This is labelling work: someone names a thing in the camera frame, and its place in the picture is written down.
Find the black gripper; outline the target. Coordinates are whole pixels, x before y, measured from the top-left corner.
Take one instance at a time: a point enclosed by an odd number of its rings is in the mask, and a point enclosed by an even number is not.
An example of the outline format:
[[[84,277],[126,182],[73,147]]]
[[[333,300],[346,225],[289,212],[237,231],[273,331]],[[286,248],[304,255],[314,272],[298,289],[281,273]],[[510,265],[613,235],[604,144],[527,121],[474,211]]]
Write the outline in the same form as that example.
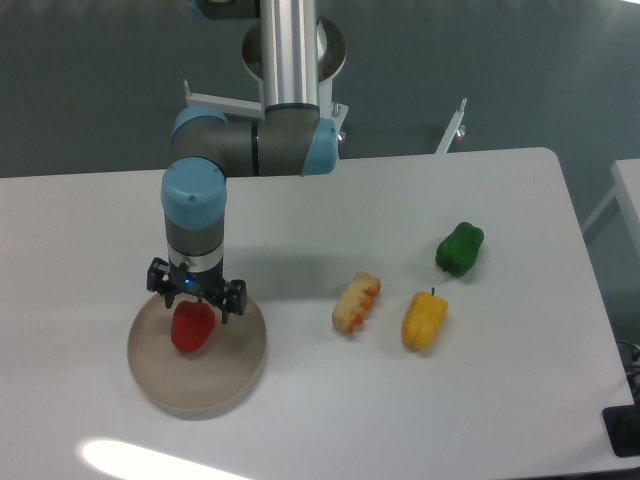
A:
[[[181,294],[205,301],[220,311],[221,323],[227,324],[231,314],[244,314],[247,288],[244,280],[225,280],[223,267],[224,261],[220,260],[215,266],[196,272],[185,263],[176,266],[155,257],[147,269],[146,288],[162,297],[167,309]]]

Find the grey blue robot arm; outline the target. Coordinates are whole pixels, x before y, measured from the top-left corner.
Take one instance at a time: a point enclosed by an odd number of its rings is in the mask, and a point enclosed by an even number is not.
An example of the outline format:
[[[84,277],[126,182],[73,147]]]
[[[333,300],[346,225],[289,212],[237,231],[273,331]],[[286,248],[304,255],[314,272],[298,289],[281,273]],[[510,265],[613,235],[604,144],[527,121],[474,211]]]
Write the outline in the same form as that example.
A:
[[[147,271],[167,308],[186,294],[224,317],[245,311],[245,281],[223,277],[228,179],[325,175],[338,160],[338,131],[321,115],[315,2],[262,1],[258,13],[263,117],[230,121],[190,106],[174,123],[160,190],[168,257]]]

